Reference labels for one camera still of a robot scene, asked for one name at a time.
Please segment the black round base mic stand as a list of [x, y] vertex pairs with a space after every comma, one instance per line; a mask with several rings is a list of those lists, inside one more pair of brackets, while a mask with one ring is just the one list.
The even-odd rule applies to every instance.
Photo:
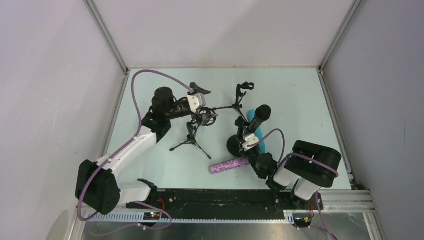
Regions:
[[234, 156], [234, 157], [242, 157], [241, 155], [241, 146], [238, 145], [237, 140], [236, 140], [236, 134], [231, 136], [226, 143], [226, 148], [228, 150], [228, 152]]

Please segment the black microphone orange end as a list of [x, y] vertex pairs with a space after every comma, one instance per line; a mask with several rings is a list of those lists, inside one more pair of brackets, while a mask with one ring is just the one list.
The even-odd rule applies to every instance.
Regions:
[[269, 105], [263, 104], [259, 106], [255, 112], [252, 121], [248, 125], [248, 132], [254, 133], [264, 122], [271, 117], [272, 109]]

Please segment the purple glitter microphone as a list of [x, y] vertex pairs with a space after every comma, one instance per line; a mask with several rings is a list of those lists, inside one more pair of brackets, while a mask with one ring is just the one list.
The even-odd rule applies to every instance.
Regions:
[[217, 174], [228, 170], [244, 167], [250, 165], [249, 161], [245, 158], [234, 158], [224, 162], [216, 163], [208, 167], [211, 174]]

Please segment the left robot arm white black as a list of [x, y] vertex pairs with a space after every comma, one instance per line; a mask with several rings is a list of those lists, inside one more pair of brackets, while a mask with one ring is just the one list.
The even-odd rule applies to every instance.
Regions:
[[156, 145], [171, 129], [171, 120], [195, 117], [206, 105], [210, 94], [195, 82], [190, 83], [186, 97], [174, 99], [173, 91], [160, 87], [154, 92], [152, 105], [136, 132], [117, 150], [93, 162], [85, 160], [78, 169], [75, 196], [78, 205], [86, 204], [102, 215], [117, 206], [144, 202], [154, 188], [147, 180], [118, 183], [123, 171], [143, 152]]

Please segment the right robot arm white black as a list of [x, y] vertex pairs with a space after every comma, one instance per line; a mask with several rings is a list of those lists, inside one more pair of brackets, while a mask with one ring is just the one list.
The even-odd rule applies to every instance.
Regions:
[[262, 153], [263, 142], [255, 135], [261, 120], [247, 122], [242, 117], [235, 121], [237, 133], [227, 141], [227, 149], [234, 156], [246, 159], [260, 179], [278, 193], [295, 183], [291, 198], [294, 202], [309, 201], [321, 188], [333, 186], [339, 177], [342, 155], [337, 150], [311, 142], [297, 140], [292, 151], [280, 160], [271, 153]]

